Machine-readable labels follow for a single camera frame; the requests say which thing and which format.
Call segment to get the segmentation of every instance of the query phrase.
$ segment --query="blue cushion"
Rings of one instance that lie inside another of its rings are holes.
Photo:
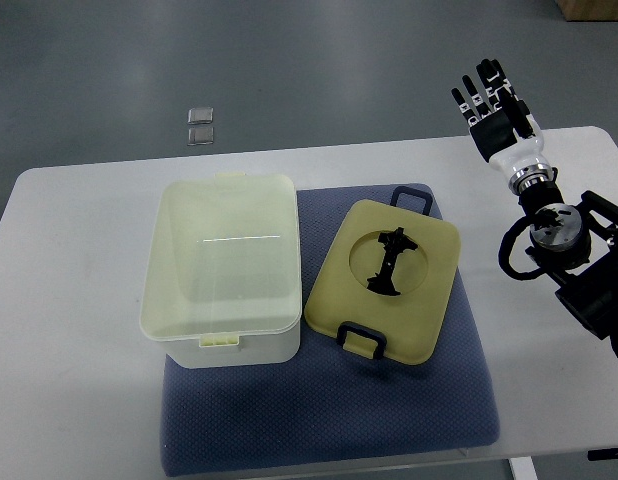
[[[424,185],[410,185],[431,192]],[[349,208],[395,186],[298,192],[306,301]],[[422,211],[401,196],[398,206]],[[437,205],[431,215],[441,218]],[[282,364],[188,370],[167,356],[161,425],[169,476],[488,445],[499,423],[480,338],[456,274],[432,357],[418,366],[345,352],[302,320]]]

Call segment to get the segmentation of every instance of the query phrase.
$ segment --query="small square tile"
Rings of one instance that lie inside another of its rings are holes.
[[[187,120],[187,123],[189,123],[189,125],[211,122],[213,122],[212,107],[196,107],[189,110],[189,117]]]
[[[187,145],[206,145],[213,143],[213,127],[195,127],[189,129]]]

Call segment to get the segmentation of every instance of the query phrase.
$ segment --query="white table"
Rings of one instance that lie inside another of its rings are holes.
[[[591,189],[618,204],[618,149],[604,131],[547,131],[545,154],[560,169],[567,202],[578,203]],[[0,224],[0,479],[164,478],[158,444],[164,353],[138,326],[155,215],[172,181],[226,171],[284,173],[298,189],[429,185],[462,236],[460,271],[502,433],[494,445],[471,451],[213,478],[618,446],[618,361],[608,340],[597,340],[561,307],[548,278],[521,283],[500,271],[502,234],[522,210],[471,139],[457,137],[22,174]]]

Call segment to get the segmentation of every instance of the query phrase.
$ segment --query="box handle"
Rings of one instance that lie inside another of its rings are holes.
[[[422,198],[425,201],[425,208],[422,209],[422,214],[427,217],[429,216],[431,206],[433,205],[433,196],[429,192],[418,190],[417,188],[407,187],[405,185],[396,187],[391,195],[391,202],[389,202],[389,205],[395,207],[398,204],[398,197],[403,193],[411,195],[412,197]]]
[[[336,342],[338,345],[341,347],[344,346],[347,340],[347,334],[350,332],[377,343],[372,356],[374,360],[379,360],[384,356],[385,348],[387,347],[387,338],[384,334],[354,322],[342,322],[338,327],[338,333],[336,335]]]

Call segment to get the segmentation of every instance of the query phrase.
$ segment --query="translucent plastic container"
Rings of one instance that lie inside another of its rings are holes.
[[[296,192],[283,175],[164,191],[140,326],[187,368],[277,363],[300,345]]]

